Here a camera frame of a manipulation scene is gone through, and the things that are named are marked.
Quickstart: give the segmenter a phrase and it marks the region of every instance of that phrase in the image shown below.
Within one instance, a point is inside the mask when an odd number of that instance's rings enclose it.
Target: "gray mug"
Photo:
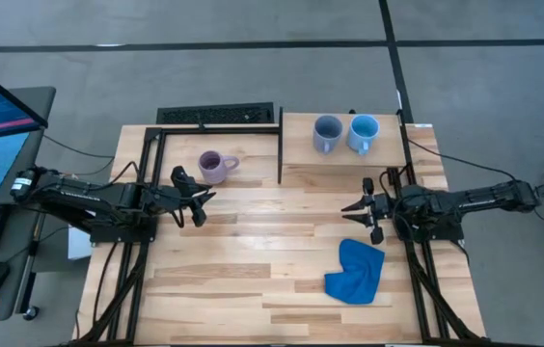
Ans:
[[[233,165],[227,166],[225,164],[227,161],[232,161]],[[225,180],[230,170],[240,165],[240,160],[232,155],[222,155],[215,150],[209,150],[202,154],[198,164],[205,182],[208,184],[218,184]]]
[[[314,123],[313,146],[321,153],[330,153],[340,140],[342,123],[334,116],[321,116]]]

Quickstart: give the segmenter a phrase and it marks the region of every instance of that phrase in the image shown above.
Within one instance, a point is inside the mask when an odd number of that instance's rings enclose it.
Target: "wooden shelf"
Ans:
[[[314,122],[323,114],[283,114],[283,165],[284,166],[350,166],[350,167],[403,167],[405,155],[398,117],[374,115],[379,120],[379,135],[367,155],[360,156],[346,144],[349,124],[355,115],[333,115],[342,122],[342,137],[328,154],[313,147]]]

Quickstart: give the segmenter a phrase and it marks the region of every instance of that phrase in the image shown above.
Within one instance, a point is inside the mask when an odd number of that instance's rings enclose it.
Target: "light blue mug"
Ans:
[[[342,123],[334,116],[321,116],[314,123],[313,146],[317,151],[328,154],[340,140]]]
[[[368,153],[372,141],[379,134],[379,121],[372,115],[357,115],[351,120],[347,132],[347,145],[360,155]]]

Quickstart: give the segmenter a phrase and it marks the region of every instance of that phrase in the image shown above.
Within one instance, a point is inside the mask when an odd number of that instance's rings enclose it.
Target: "desk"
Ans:
[[[139,161],[145,129],[122,128],[113,176],[129,161]],[[409,125],[408,136],[437,149],[432,127]],[[287,165],[278,185],[275,135],[180,135],[167,141],[161,184],[170,184],[175,165],[202,179],[197,158],[207,149],[235,155],[241,164],[213,189],[217,196],[204,208],[208,219],[203,227],[188,220],[178,228],[171,217],[160,219],[150,244],[136,344],[421,341],[404,246],[391,223],[380,224],[386,239],[376,248],[386,257],[375,301],[349,306],[323,291],[323,275],[340,270],[340,241],[349,237],[369,244],[365,228],[344,220],[340,209],[361,196],[362,177],[376,178],[381,168]],[[446,189],[441,160],[413,146],[411,153],[418,183]],[[122,181],[135,178],[129,172]],[[91,327],[110,248],[99,245],[92,254],[79,308],[82,332]],[[471,330],[484,334],[465,255],[449,242],[432,242],[432,249],[443,295]],[[109,263],[99,312],[114,296],[121,253],[119,245]],[[432,302],[424,297],[430,331],[436,335]],[[118,338],[124,337],[129,303],[127,299],[122,305]]]
[[[41,117],[48,119],[51,104],[56,90],[52,87],[20,88],[11,90],[16,97],[35,110]],[[13,203],[9,192],[16,173],[34,164],[42,131],[30,133],[24,142],[21,152],[17,155],[0,186],[0,205]],[[34,231],[39,214],[19,208],[14,208],[4,226],[0,239],[0,261],[8,259],[13,254],[25,248]],[[14,303],[19,292],[21,278],[24,273],[27,253],[22,253],[11,262],[11,272],[0,289],[0,320],[9,318],[14,311]]]

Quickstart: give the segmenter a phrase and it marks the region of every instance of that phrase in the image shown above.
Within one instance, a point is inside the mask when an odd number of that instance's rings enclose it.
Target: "white label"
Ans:
[[[19,183],[19,184],[24,184],[24,185],[30,185],[32,184],[32,179],[28,179],[28,178],[16,178],[14,180],[14,183]]]

